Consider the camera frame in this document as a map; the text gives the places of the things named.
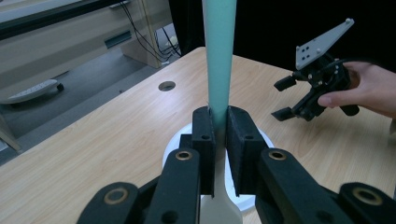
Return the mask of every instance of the hand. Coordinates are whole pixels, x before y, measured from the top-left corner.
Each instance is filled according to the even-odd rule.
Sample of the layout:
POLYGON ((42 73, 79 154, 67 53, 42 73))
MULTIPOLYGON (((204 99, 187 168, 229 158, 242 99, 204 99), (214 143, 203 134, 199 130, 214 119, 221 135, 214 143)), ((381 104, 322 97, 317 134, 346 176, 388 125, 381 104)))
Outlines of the hand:
POLYGON ((396 119, 396 74, 371 63, 344 63, 344 67, 350 75, 350 90, 323 94, 318 104, 330 108, 360 105, 396 119))

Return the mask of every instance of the light blue tube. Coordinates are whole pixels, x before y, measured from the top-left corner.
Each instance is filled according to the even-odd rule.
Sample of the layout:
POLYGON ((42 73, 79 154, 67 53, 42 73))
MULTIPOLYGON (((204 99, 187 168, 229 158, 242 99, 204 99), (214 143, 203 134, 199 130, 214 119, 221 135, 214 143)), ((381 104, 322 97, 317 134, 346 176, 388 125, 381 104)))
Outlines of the light blue tube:
POLYGON ((205 1, 209 106, 215 131, 225 130, 233 61, 236 0, 205 1))

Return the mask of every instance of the floor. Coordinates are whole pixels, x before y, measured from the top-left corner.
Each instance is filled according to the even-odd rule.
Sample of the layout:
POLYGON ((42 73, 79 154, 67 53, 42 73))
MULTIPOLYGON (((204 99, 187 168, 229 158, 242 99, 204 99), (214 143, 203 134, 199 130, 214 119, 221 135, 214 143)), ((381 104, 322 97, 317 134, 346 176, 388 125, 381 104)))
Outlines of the floor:
MULTIPOLYGON (((171 50, 166 45, 168 40, 164 31, 168 37, 176 35, 173 24, 157 31, 158 45, 163 53, 166 53, 171 50)), ((164 62, 172 63, 179 56, 174 54, 168 60, 166 58, 167 56, 164 57, 164 62)), ((21 145, 19 152, 7 145, 1 150, 0 141, 0 165, 46 140, 169 63, 164 63, 163 67, 156 69, 124 56, 120 48, 114 48, 57 76, 55 79, 64 85, 63 91, 54 88, 27 102, 0 105, 0 114, 21 145)))

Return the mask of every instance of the human hand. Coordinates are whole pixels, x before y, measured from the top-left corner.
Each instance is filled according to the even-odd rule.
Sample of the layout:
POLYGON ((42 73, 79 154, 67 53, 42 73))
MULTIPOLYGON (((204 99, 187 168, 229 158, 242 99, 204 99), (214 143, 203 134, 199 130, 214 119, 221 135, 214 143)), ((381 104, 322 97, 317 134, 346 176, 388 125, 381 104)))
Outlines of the human hand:
POLYGON ((351 79, 349 90, 323 94, 318 104, 330 108, 360 105, 396 119, 396 74, 371 63, 344 63, 344 67, 351 79))

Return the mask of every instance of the table surface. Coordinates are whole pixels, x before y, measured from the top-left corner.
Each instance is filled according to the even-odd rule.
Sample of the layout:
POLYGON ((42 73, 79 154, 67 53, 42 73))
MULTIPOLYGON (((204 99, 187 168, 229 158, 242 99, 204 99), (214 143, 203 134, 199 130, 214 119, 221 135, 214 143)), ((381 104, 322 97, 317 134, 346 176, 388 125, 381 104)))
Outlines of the table surface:
MULTIPOLYGON (((392 196, 390 119, 363 108, 347 117, 335 108, 310 122, 277 121, 272 112, 297 104, 309 90, 298 83, 278 92, 274 83, 289 75, 234 56, 230 105, 245 109, 320 185, 338 192, 343 183, 359 181, 392 196)), ((141 187, 161 173, 166 145, 207 98, 205 48, 198 48, 1 166, 0 222, 75 223, 102 187, 118 181, 141 187), (165 81, 176 87, 160 91, 165 81)), ((257 212, 244 214, 244 223, 260 223, 257 212)))

